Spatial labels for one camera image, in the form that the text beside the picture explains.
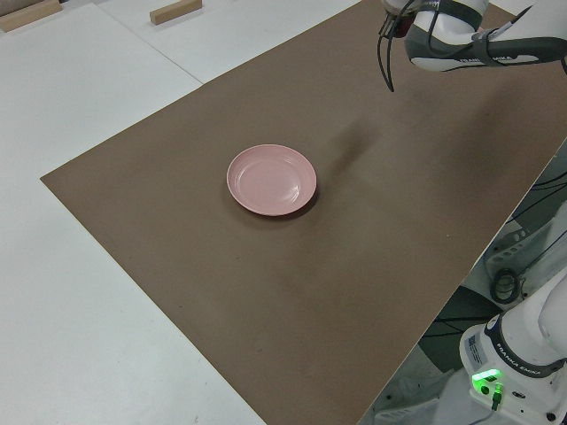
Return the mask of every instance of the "plate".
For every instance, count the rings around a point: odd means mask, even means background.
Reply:
[[[299,152],[279,144],[260,144],[232,160],[227,184],[244,208],[275,216],[293,213],[309,202],[317,178],[311,163]]]

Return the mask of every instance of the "green indicator light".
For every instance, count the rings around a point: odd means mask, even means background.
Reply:
[[[475,381],[482,381],[483,379],[490,378],[490,377],[496,377],[496,376],[499,376],[499,375],[500,375],[500,370],[498,370],[498,369],[490,369],[490,370],[487,370],[487,371],[485,371],[485,372],[481,372],[481,373],[479,373],[479,374],[473,375],[473,376],[472,376],[472,381],[473,381],[473,382],[475,382]]]

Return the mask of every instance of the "brown table surface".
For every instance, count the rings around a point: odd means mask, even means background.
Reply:
[[[363,1],[43,177],[269,425],[355,424],[567,134],[558,64],[427,73],[396,42],[389,93],[383,17]],[[231,198],[261,143],[312,161],[308,208]]]

